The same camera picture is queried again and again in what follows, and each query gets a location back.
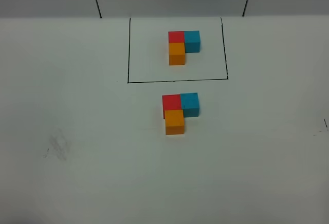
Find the blue template block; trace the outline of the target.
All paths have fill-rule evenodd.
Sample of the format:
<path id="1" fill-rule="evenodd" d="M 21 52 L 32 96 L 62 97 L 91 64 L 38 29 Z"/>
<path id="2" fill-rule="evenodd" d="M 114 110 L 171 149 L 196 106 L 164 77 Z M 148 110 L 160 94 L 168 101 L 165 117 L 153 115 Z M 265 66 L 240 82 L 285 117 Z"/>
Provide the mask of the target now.
<path id="1" fill-rule="evenodd" d="M 184 31 L 185 39 L 185 52 L 186 53 L 199 53 L 200 52 L 200 32 Z"/>

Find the orange template block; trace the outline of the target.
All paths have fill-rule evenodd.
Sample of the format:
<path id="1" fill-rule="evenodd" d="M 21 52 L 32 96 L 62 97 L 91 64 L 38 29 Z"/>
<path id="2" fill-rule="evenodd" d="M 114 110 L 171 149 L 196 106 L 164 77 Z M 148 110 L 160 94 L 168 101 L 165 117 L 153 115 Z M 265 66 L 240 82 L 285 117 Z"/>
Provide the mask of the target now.
<path id="1" fill-rule="evenodd" d="M 185 65 L 185 62 L 185 44 L 169 43 L 169 65 Z"/>

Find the red template block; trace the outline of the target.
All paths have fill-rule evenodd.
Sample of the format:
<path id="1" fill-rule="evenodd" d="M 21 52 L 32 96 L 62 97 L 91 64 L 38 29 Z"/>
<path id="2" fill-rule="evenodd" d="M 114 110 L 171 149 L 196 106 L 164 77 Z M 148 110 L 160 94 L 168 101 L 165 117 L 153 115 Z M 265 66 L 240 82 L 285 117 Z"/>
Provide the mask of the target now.
<path id="1" fill-rule="evenodd" d="M 168 40 L 169 43 L 184 43 L 185 33 L 184 31 L 169 31 Z"/>

